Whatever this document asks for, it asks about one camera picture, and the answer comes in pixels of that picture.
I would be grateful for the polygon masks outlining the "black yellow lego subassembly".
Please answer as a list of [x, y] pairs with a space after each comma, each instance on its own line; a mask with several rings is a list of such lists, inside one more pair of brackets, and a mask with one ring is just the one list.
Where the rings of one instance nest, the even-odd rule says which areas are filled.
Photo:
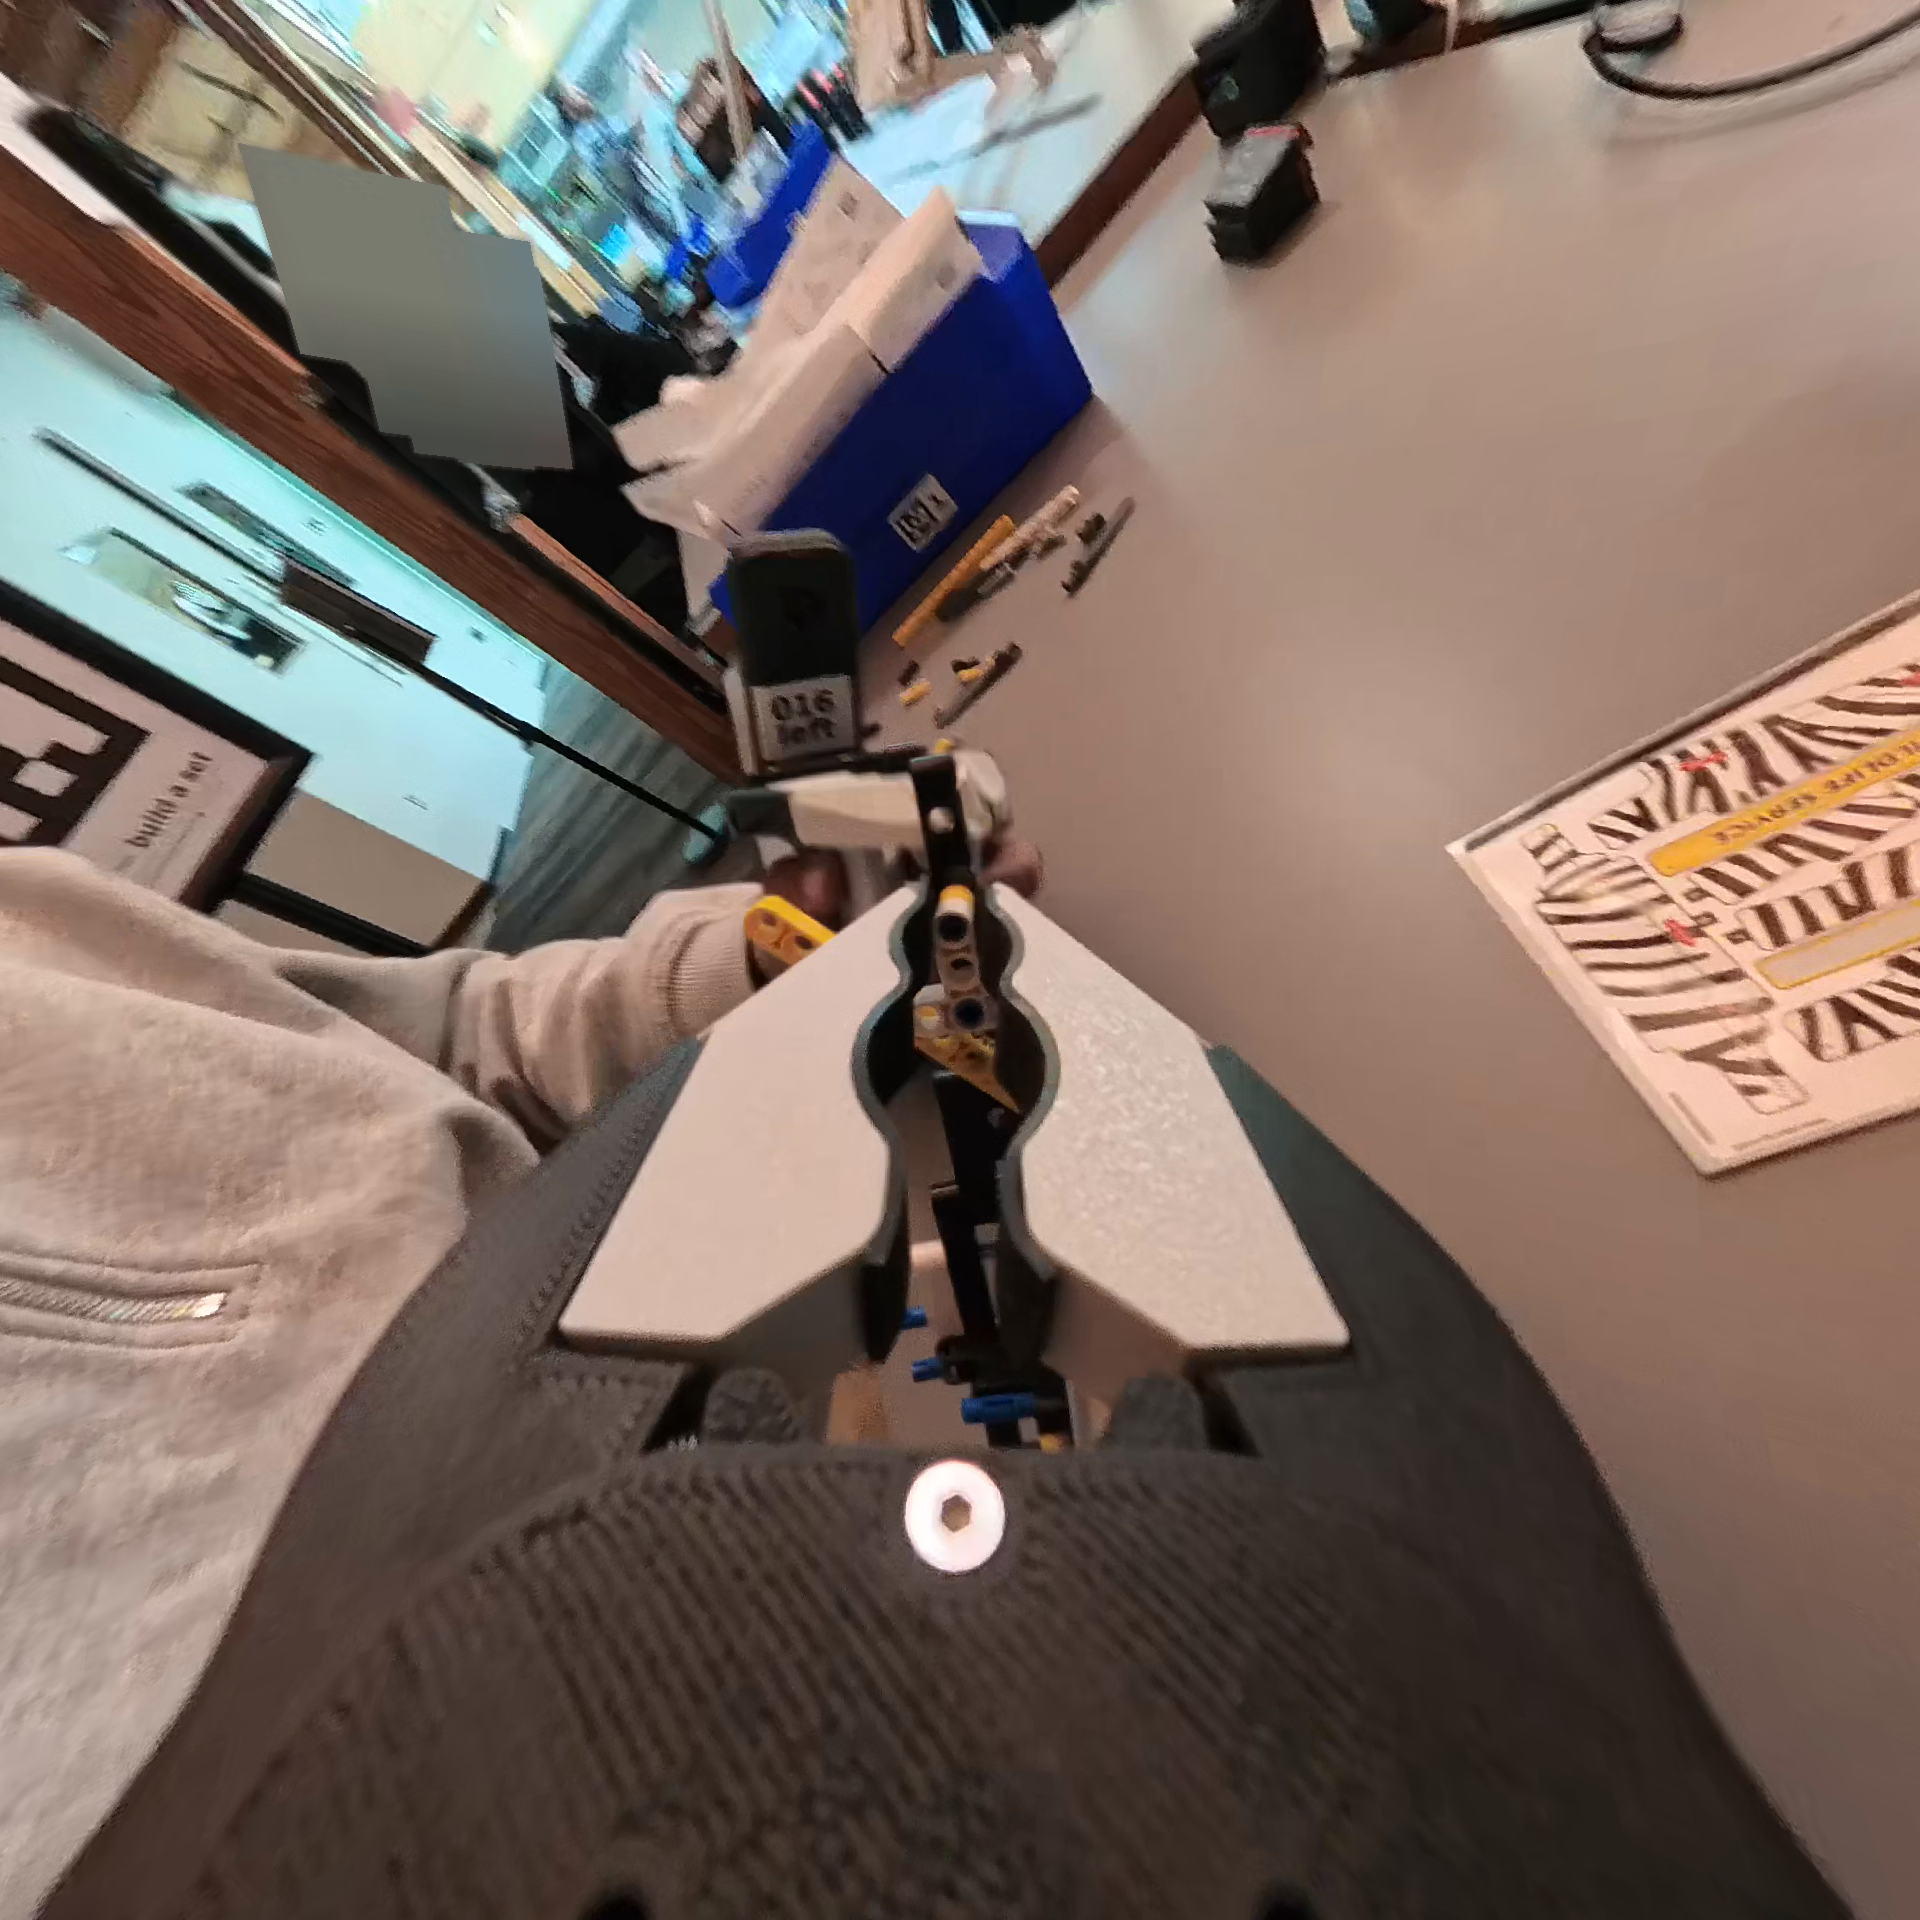
[[858, 1031], [855, 1067], [877, 1115], [916, 1076], [935, 1087], [947, 1161], [932, 1182], [935, 1250], [957, 1333], [916, 1379], [952, 1385], [988, 1448], [1065, 1457], [1075, 1407], [1043, 1356], [1058, 1284], [1028, 1248], [1016, 1154], [1043, 1115], [1050, 1041], [1016, 996], [1019, 933], [988, 874], [995, 827], [971, 827], [957, 750], [908, 753], [891, 774], [917, 874], [888, 924], [895, 983]]

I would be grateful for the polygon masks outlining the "person's left forearm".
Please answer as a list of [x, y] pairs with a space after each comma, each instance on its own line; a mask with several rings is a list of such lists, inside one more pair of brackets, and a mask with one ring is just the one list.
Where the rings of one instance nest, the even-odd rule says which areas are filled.
[[754, 883], [665, 891], [620, 938], [469, 952], [442, 1067], [555, 1145], [754, 996], [744, 920], [758, 899]]

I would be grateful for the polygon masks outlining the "wooden rail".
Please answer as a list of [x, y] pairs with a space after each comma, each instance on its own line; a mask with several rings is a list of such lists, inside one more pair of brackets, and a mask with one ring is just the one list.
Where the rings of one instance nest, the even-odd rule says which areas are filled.
[[490, 529], [351, 430], [288, 348], [129, 226], [33, 138], [5, 138], [5, 272], [646, 721], [712, 776], [742, 776], [725, 692], [678, 636], [534, 518]]

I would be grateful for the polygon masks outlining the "person's left hand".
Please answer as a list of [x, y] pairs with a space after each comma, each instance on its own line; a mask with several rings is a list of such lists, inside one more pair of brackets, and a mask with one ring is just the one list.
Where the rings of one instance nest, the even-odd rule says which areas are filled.
[[[980, 858], [980, 885], [1005, 885], [1023, 899], [1037, 899], [1045, 879], [1043, 851], [1019, 838], [998, 836]], [[775, 858], [761, 872], [761, 891], [798, 903], [826, 926], [842, 926], [854, 909], [854, 879], [842, 851], [798, 849]]]

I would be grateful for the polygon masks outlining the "grey zip sweatshirt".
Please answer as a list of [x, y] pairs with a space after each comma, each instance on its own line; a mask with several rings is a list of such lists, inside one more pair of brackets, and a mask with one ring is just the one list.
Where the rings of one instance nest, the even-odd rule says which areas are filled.
[[534, 1169], [494, 952], [262, 948], [5, 854], [5, 1918], [196, 1689], [306, 1448]]

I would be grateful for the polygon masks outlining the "long yellow lego beam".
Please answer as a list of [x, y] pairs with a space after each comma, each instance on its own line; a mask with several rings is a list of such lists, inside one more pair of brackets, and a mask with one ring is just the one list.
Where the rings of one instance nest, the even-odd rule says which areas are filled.
[[916, 610], [902, 616], [891, 639], [899, 650], [908, 650], [923, 626], [939, 620], [939, 610], [947, 596], [961, 589], [974, 586], [974, 579], [990, 565], [990, 556], [1016, 532], [1011, 517], [995, 517], [988, 532], [947, 569], [947, 576], [921, 594]]

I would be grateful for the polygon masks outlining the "blue storage box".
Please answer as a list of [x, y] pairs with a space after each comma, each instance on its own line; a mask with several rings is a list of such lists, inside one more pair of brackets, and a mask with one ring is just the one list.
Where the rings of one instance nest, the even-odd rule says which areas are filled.
[[988, 272], [758, 532], [831, 532], [854, 556], [870, 630], [1090, 405], [1090, 374], [1023, 229], [961, 217]]

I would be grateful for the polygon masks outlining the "dark lego axle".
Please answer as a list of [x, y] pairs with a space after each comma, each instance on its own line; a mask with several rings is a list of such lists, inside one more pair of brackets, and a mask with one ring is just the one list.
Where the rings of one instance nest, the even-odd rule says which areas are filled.
[[1090, 517], [1090, 524], [1077, 532], [1077, 558], [1068, 565], [1060, 582], [1065, 596], [1077, 596], [1097, 565], [1114, 552], [1118, 538], [1129, 529], [1137, 517], [1137, 496], [1119, 496], [1109, 512]]

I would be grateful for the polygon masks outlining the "zebra striped sticker sheet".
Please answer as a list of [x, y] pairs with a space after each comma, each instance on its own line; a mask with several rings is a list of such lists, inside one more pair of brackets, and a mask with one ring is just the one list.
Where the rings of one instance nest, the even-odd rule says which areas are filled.
[[1449, 851], [1706, 1176], [1917, 1110], [1917, 594]]

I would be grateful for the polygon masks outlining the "small black box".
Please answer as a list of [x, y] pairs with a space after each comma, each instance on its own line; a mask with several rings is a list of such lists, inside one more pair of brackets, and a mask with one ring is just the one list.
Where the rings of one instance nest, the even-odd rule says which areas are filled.
[[1217, 149], [1204, 188], [1212, 251], [1226, 265], [1259, 265], [1274, 255], [1320, 205], [1303, 123], [1259, 123]]

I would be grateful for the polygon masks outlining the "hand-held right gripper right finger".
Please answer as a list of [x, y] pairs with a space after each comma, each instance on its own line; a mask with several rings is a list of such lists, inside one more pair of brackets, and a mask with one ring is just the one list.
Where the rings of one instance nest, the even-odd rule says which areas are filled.
[[1004, 1082], [995, 1318], [1019, 1365], [1137, 1379], [1334, 1358], [1334, 1304], [1201, 1034], [1032, 901], [993, 891]]

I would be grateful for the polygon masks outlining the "tan grey lego connector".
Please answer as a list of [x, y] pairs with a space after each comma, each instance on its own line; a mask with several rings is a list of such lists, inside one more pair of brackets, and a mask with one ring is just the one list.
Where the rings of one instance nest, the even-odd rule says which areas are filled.
[[1075, 524], [1081, 507], [1081, 489], [1065, 485], [1050, 502], [1043, 502], [1032, 517], [1026, 517], [1005, 538], [998, 538], [980, 562], [984, 579], [1016, 570], [1023, 562], [1037, 558], [1051, 541], [1060, 541], [1068, 524]]

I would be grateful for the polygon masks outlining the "framed tag sign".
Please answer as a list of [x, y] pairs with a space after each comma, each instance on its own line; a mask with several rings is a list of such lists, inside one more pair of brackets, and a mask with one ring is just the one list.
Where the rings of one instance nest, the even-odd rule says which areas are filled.
[[7, 851], [72, 851], [211, 910], [306, 767], [299, 740], [5, 589]]

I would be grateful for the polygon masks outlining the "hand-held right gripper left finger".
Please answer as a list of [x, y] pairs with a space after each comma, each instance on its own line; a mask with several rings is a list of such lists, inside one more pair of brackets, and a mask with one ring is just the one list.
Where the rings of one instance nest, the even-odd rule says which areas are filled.
[[826, 1403], [905, 1304], [905, 1172], [867, 1046], [905, 985], [885, 895], [709, 1030], [559, 1316], [566, 1344], [775, 1371]]

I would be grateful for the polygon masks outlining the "small yellow black lego piece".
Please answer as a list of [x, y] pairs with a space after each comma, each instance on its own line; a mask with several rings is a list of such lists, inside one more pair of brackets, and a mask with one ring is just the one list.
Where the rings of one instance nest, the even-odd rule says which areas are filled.
[[957, 672], [957, 697], [947, 710], [935, 713], [935, 726], [952, 731], [964, 714], [971, 714], [1005, 677], [1011, 677], [1023, 662], [1023, 645], [1009, 642], [995, 650], [988, 662]]

